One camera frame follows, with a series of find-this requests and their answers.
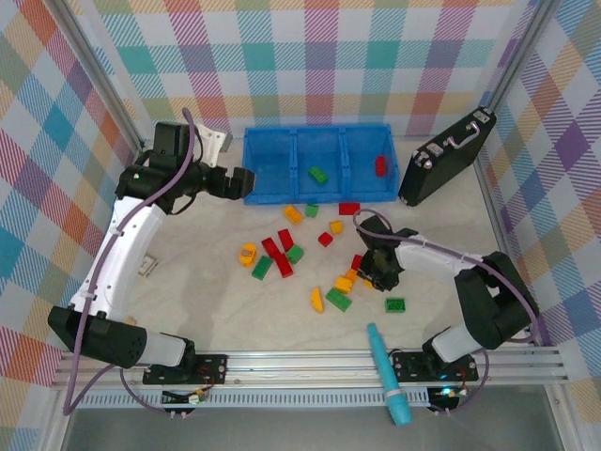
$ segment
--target metal base plate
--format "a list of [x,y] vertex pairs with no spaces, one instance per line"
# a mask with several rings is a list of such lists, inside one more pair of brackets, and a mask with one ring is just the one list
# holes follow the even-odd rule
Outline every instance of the metal base plate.
[[399,382],[478,381],[478,369],[470,355],[465,355],[454,365],[450,365],[439,379],[433,379],[427,370],[423,352],[398,350],[392,353],[392,357],[394,374]]
[[171,378],[169,369],[163,365],[151,365],[149,371],[145,371],[142,377],[142,384],[180,385],[186,383],[189,385],[223,385],[225,383],[225,374],[227,373],[227,355],[196,354],[196,359],[193,363],[193,374],[185,382],[182,382],[180,378],[177,380]]

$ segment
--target lego brick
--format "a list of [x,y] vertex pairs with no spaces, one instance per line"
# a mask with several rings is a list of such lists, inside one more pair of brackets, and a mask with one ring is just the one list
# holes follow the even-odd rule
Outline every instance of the lego brick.
[[378,155],[376,157],[376,176],[384,177],[386,175],[386,161],[384,155]]
[[264,240],[262,240],[261,244],[263,244],[263,248],[265,249],[265,252],[267,252],[267,255],[270,256],[271,258],[275,258],[279,254],[281,254],[280,250],[278,249],[277,244],[275,243],[275,241],[273,239],[265,238]]
[[353,288],[353,282],[346,277],[338,277],[336,279],[336,283],[334,284],[334,288],[344,294],[350,293],[350,290]]
[[256,246],[252,242],[247,242],[242,246],[239,253],[240,263],[244,268],[250,268],[254,265],[256,258]]
[[287,228],[280,230],[278,232],[278,237],[280,237],[282,247],[284,247],[284,252],[288,252],[290,249],[292,249],[292,246],[294,246],[294,241],[292,241],[292,236]]
[[307,204],[307,207],[304,210],[304,215],[310,218],[315,218],[317,216],[317,212],[319,211],[319,206],[316,204]]
[[350,202],[338,204],[338,214],[341,216],[352,216],[357,212],[357,210],[361,209],[361,204],[359,202]]
[[345,274],[345,277],[354,284],[355,282],[357,282],[357,278],[359,276],[357,275],[357,272],[351,268],[350,270],[347,271],[347,273]]
[[362,256],[356,255],[353,257],[353,262],[351,263],[350,267],[355,270],[358,271],[359,268],[361,267],[361,259]]
[[288,276],[294,274],[292,271],[292,266],[290,266],[290,262],[286,258],[284,254],[280,254],[275,258],[275,264],[278,265],[278,269],[280,270],[280,274],[284,279]]
[[405,298],[386,298],[384,307],[386,313],[403,313],[405,311]]
[[317,240],[321,243],[323,247],[328,247],[331,244],[331,242],[334,241],[334,238],[328,232],[323,232],[321,235],[319,235],[319,238],[317,238]]
[[259,258],[259,262],[253,269],[253,277],[263,280],[265,278],[265,274],[267,274],[267,271],[269,271],[271,268],[271,263],[273,263],[271,258],[261,256],[261,258]]
[[311,292],[311,306],[317,313],[323,313],[323,301],[321,300],[319,288],[313,288],[313,291]]
[[288,205],[284,209],[284,216],[292,224],[298,224],[300,221],[302,221],[302,215],[301,215],[301,213],[297,209],[295,209],[294,207],[292,207],[291,205]]
[[345,229],[345,226],[342,224],[342,221],[332,221],[330,223],[330,230],[333,234],[342,233]]
[[285,256],[288,257],[288,261],[290,261],[290,263],[296,265],[302,256],[304,256],[304,251],[301,247],[295,244],[288,252],[285,253]]
[[328,294],[326,294],[326,299],[343,312],[346,312],[352,304],[352,301],[336,288],[332,288],[330,291],[328,291]]
[[309,168],[309,175],[320,185],[323,185],[328,181],[328,174],[323,172],[319,166],[311,166]]

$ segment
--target colorful plaid fabric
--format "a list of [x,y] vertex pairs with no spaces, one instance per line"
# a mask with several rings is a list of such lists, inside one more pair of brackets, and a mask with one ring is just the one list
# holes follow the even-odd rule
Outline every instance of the colorful plaid fabric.
[[138,125],[181,118],[185,105],[235,136],[341,122],[439,132],[498,81],[527,22],[512,36],[526,2],[511,0],[95,0],[101,23],[70,3]]
[[511,250],[601,443],[601,2],[565,1],[483,158]]
[[132,153],[42,1],[0,10],[0,450],[25,450],[60,359],[48,313],[83,282]]

